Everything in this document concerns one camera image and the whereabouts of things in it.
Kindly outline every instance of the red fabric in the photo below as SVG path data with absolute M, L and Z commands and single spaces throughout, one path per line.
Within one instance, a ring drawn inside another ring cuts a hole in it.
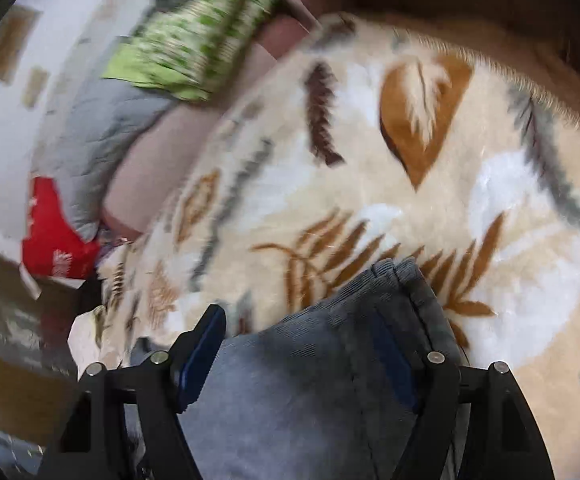
M 28 210 L 28 237 L 22 243 L 23 264 L 32 274 L 87 278 L 94 268 L 99 242 L 84 243 L 64 220 L 51 178 L 33 179 Z

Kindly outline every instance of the gray pillow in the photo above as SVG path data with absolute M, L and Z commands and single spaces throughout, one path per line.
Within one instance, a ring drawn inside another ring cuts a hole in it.
M 79 90 L 65 134 L 52 153 L 52 176 L 64 218 L 84 242 L 99 227 L 108 184 L 134 140 L 179 102 L 167 92 L 102 79 L 118 41 L 99 59 Z

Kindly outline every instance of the gray jeans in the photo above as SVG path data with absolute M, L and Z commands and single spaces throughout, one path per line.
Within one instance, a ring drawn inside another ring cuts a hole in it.
M 368 313 L 386 304 L 382 312 L 426 350 L 460 363 L 414 260 L 381 261 L 331 298 L 223 342 L 199 400 L 179 416 L 205 480 L 390 479 L 416 416 L 398 402 L 372 343 Z M 145 355 L 136 348 L 134 362 Z M 444 478 L 455 477 L 466 421 L 459 410 Z M 140 431 L 130 410 L 128 427 Z

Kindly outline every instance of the white wall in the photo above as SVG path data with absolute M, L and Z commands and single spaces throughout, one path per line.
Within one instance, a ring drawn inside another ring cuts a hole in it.
M 18 0 L 41 11 L 23 49 L 12 85 L 0 82 L 0 253 L 20 260 L 25 233 L 28 171 L 46 96 L 92 12 L 101 0 Z M 36 107 L 21 105 L 30 69 L 39 65 L 50 73 Z

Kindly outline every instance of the cream blanket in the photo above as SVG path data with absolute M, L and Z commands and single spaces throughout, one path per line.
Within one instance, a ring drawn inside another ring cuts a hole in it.
M 115 293 L 74 323 L 80 372 L 171 344 L 209 303 L 231 334 L 261 330 L 413 254 L 470 364 L 509 363 L 557 478 L 580 478 L 580 120 L 483 56 L 337 20 L 102 267 Z

